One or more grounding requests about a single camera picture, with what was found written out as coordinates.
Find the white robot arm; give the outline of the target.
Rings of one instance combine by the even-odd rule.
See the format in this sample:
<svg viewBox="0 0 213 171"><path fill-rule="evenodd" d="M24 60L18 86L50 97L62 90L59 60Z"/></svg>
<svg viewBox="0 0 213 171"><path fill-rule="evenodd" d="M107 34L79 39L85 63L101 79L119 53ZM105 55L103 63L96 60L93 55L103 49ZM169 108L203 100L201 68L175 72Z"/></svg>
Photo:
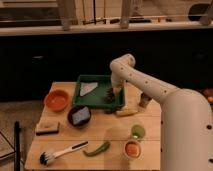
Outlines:
<svg viewBox="0 0 213 171"><path fill-rule="evenodd" d="M111 61L115 93L124 82L161 107L160 171L213 171L213 112L199 92L179 88L134 68L133 55Z"/></svg>

